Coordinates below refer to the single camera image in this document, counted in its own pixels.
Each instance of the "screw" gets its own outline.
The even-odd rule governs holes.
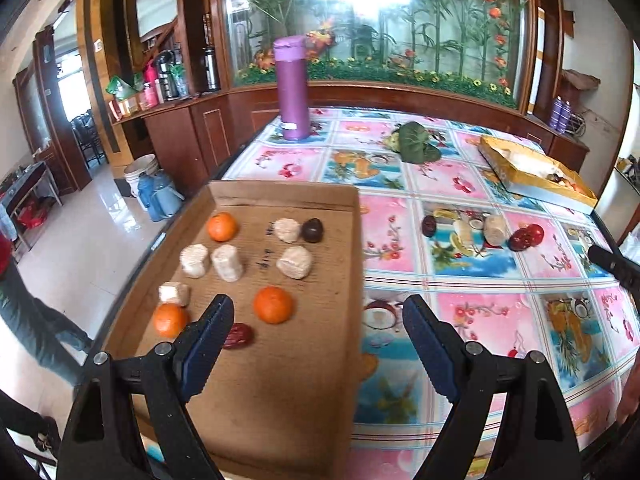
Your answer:
[[[158,343],[154,352],[158,355],[167,355],[171,351],[171,348],[173,348],[173,345],[165,341],[164,343]]]
[[[533,360],[533,362],[540,364],[545,362],[545,356],[542,352],[538,352],[537,350],[533,350],[530,354],[529,357],[531,357],[531,359]]]
[[[94,355],[94,363],[97,365],[104,364],[109,360],[109,354],[107,352],[98,352]]]
[[[465,345],[465,349],[471,355],[479,355],[482,353],[482,345],[476,341],[469,341]]]

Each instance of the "blue gripper pad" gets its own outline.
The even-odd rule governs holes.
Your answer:
[[[213,365],[216,363],[222,345],[234,322],[234,304],[228,296],[220,295],[207,308],[204,316],[208,317],[204,326],[198,326],[199,338],[191,347],[182,364],[182,381],[180,382],[180,394],[184,402],[189,402],[191,397],[199,394],[209,379]]]
[[[414,294],[409,296],[402,306],[402,322],[415,351],[431,384],[442,396],[447,397],[452,404],[460,397],[456,386],[455,366],[443,343],[436,335],[438,318],[425,301]]]

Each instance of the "yellow box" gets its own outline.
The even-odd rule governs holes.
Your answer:
[[[517,142],[510,140],[497,139],[496,137],[482,136],[480,139],[480,153],[489,162],[495,173],[500,178],[504,187],[512,193],[537,198],[544,202],[558,204],[574,211],[579,211],[590,215],[598,201],[593,191],[583,182],[580,175],[570,170],[564,164],[536,152],[527,146],[522,146]],[[510,150],[511,152],[519,152],[530,158],[535,158],[552,164],[559,168],[569,179],[573,180],[580,186],[585,194],[578,193],[571,188],[560,186],[546,178],[539,177],[530,173],[519,170],[510,163],[497,150]]]

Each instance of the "purple thermos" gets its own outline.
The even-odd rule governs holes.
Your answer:
[[[551,108],[551,118],[549,119],[549,127],[555,130],[558,127],[558,121],[560,120],[560,112],[562,111],[562,99],[560,96],[554,100],[554,106]]]
[[[305,43],[305,36],[289,36],[273,42],[282,136],[287,140],[306,139],[311,131]]]
[[[569,124],[570,118],[571,105],[569,104],[569,101],[565,101],[564,105],[562,105],[562,110],[560,111],[560,120],[558,121],[556,132],[558,132],[559,134],[564,134],[566,131],[566,126]]]

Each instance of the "orange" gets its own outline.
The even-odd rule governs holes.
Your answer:
[[[213,240],[226,242],[236,236],[238,223],[229,213],[218,213],[207,222],[207,232]]]
[[[152,320],[159,335],[178,337],[189,322],[189,313],[178,304],[163,303],[156,308]]]
[[[254,312],[265,323],[284,323],[293,314],[293,298],[277,286],[266,286],[255,295]]]

